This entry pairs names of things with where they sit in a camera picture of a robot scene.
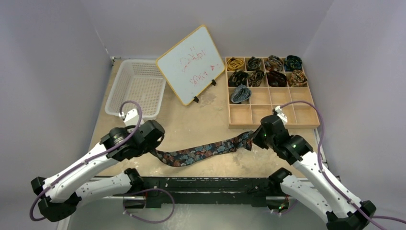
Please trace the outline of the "navy floral patterned tie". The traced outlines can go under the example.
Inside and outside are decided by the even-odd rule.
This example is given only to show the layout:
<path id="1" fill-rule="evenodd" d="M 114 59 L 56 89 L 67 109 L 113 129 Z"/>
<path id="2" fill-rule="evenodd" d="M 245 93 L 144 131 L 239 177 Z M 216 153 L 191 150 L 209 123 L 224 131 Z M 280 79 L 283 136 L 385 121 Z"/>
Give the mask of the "navy floral patterned tie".
<path id="1" fill-rule="evenodd" d="M 247 131 L 236 137 L 205 144 L 189 149 L 177 151 L 152 150 L 150 153 L 158 158 L 162 163 L 170 167 L 184 167 L 217 155 L 236 152 L 239 149 L 252 150 L 253 131 Z"/>

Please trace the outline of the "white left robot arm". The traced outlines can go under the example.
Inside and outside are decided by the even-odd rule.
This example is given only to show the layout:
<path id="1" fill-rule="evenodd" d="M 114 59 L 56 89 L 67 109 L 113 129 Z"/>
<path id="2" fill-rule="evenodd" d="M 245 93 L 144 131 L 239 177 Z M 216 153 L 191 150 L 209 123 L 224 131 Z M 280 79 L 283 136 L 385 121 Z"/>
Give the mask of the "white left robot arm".
<path id="1" fill-rule="evenodd" d="M 156 120 L 148 120 L 140 126 L 115 127 L 90 152 L 63 171 L 48 178 L 34 178 L 31 186 L 37 198 L 30 208 L 31 220 L 37 220 L 35 207 L 42 214 L 39 220 L 58 222 L 92 201 L 112 195 L 139 195 L 144 182 L 136 169 L 128 168 L 116 176 L 94 182 L 91 179 L 123 160 L 154 150 L 164 135 L 164 128 Z"/>

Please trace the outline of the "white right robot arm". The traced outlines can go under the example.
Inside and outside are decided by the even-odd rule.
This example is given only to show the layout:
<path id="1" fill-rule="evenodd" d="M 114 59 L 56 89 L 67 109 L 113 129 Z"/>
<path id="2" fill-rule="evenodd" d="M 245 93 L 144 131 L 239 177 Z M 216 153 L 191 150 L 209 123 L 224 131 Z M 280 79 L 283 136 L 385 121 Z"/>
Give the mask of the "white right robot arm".
<path id="1" fill-rule="evenodd" d="M 280 168 L 269 176 L 270 191 L 292 196 L 316 213 L 329 230 L 364 229 L 371 222 L 376 206 L 350 192 L 329 170 L 320 169 L 311 145 L 302 136 L 289 134 L 284 121 L 278 115 L 262 118 L 252 142 L 262 149 L 271 148 L 311 185 L 303 184 L 289 170 Z"/>

